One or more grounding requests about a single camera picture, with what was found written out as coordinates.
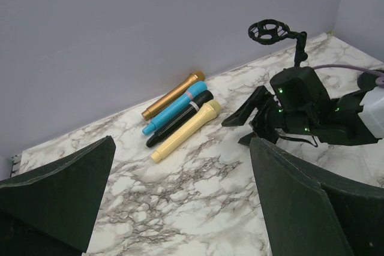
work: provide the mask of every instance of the marble surface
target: marble surface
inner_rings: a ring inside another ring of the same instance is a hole
[[[382,63],[335,37],[323,34],[307,44],[303,65],[353,64],[378,68]],[[20,172],[62,158],[111,135],[115,160],[88,253],[122,255],[266,256],[268,236],[253,178],[249,150],[237,144],[250,132],[244,125],[220,123],[254,91],[293,65],[288,49],[223,73],[207,81],[223,106],[204,126],[159,164],[149,155],[141,130],[143,103],[23,152]],[[358,73],[317,71],[332,97],[357,89]],[[384,186],[384,142],[341,147],[279,141],[279,147],[351,179]]]

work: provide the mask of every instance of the marble table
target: marble table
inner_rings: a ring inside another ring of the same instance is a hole
[[[352,64],[379,68],[382,63],[330,35],[308,41],[303,65]],[[258,85],[293,65],[287,49],[207,80],[223,106],[204,126],[159,164],[145,146],[141,112],[150,102],[130,108],[22,154],[20,172],[62,158],[111,135],[115,160],[98,213],[88,253],[122,255],[266,256],[268,235],[255,185],[249,150],[237,144],[250,132],[244,125],[220,124]],[[357,89],[358,73],[336,68],[317,70],[330,96]],[[279,147],[343,176],[384,186],[384,142],[341,147],[279,141]]]

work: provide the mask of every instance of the blue microphone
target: blue microphone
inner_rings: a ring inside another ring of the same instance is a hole
[[[143,133],[148,135],[162,127],[181,110],[186,108],[197,94],[200,94],[205,90],[207,90],[207,87],[203,81],[196,82],[194,85],[190,86],[183,95],[175,100],[175,102],[156,115],[156,117],[152,118],[151,122],[144,127]]]

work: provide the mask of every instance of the black microphone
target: black microphone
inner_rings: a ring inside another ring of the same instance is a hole
[[[181,110],[164,126],[155,131],[151,138],[148,139],[148,141],[146,142],[147,147],[152,147],[153,145],[163,141],[165,138],[168,138],[168,136],[170,136],[177,129],[179,129],[181,125],[186,123],[189,118],[194,116],[199,111],[200,107],[203,106],[204,103],[212,99],[214,99],[214,96],[208,90],[196,95],[196,97],[192,99],[192,101],[188,104],[188,106],[186,106],[186,108]]]

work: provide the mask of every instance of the cream microphone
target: cream microphone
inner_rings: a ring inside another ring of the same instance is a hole
[[[158,163],[172,151],[174,151],[181,143],[186,141],[193,133],[208,121],[216,118],[221,112],[220,103],[216,100],[210,100],[204,103],[202,108],[188,120],[182,127],[175,131],[166,141],[161,144],[151,155],[151,158]]]

